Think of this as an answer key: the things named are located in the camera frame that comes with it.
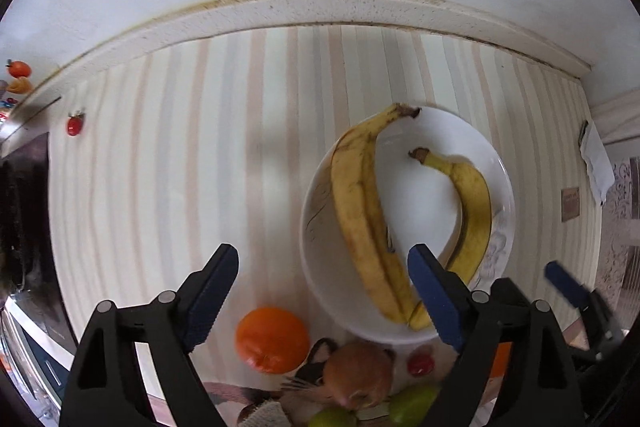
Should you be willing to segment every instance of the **banana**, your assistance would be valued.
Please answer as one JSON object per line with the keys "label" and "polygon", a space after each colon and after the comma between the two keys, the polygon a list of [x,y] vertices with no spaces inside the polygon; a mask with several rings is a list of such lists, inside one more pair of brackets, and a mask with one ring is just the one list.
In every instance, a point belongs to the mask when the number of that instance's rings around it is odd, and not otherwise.
{"label": "banana", "polygon": [[335,213],[351,259],[367,294],[380,312],[406,324],[417,299],[398,256],[386,247],[386,222],[376,188],[378,134],[400,118],[415,118],[419,108],[396,103],[351,127],[331,158]]}
{"label": "banana", "polygon": [[[486,181],[473,165],[450,162],[428,149],[414,149],[409,156],[446,174],[460,195],[462,229],[447,270],[458,274],[468,284],[482,262],[491,235],[491,199]],[[431,317],[419,303],[409,318],[409,326],[417,331],[429,325]]]}

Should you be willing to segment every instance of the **green apple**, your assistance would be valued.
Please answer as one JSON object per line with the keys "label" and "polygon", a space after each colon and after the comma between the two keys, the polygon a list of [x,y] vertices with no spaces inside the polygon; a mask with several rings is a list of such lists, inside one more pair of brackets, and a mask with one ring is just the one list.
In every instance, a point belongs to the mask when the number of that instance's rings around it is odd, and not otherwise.
{"label": "green apple", "polygon": [[358,419],[342,407],[321,410],[309,420],[308,427],[356,427]]}
{"label": "green apple", "polygon": [[389,418],[398,427],[418,427],[438,396],[439,387],[418,384],[391,397]]}

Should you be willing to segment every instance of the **brown label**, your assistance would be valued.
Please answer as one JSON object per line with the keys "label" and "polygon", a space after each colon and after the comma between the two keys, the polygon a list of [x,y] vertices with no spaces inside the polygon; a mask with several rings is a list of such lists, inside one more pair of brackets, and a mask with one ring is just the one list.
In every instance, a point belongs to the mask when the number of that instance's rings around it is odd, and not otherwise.
{"label": "brown label", "polygon": [[580,216],[580,187],[562,189],[562,222]]}

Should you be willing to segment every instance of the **white plate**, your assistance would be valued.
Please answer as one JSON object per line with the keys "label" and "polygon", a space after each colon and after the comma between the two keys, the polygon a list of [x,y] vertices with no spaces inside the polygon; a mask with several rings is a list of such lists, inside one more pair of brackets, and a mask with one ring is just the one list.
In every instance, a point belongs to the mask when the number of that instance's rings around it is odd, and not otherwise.
{"label": "white plate", "polygon": [[[488,291],[504,271],[515,229],[513,189],[500,157],[474,127],[434,107],[421,108],[415,120],[399,120],[378,136],[378,192],[394,246],[403,261],[413,245],[424,243],[445,263],[460,233],[460,200],[455,188],[444,174],[409,158],[407,153],[416,147],[468,161],[484,176],[494,219],[489,246],[469,287]],[[413,344],[436,337],[434,328],[412,331],[390,322],[367,296],[335,217],[330,181],[333,150],[318,167],[303,206],[300,250],[312,292],[341,327],[361,338],[384,344]]]}

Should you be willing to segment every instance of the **onion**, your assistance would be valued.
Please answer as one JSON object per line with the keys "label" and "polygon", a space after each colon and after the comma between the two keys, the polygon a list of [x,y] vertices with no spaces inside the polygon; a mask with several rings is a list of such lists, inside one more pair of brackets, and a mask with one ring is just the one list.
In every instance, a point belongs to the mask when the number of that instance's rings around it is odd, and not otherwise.
{"label": "onion", "polygon": [[373,407],[388,396],[393,373],[393,362],[382,348],[354,342],[329,357],[322,379],[338,404],[357,410]]}

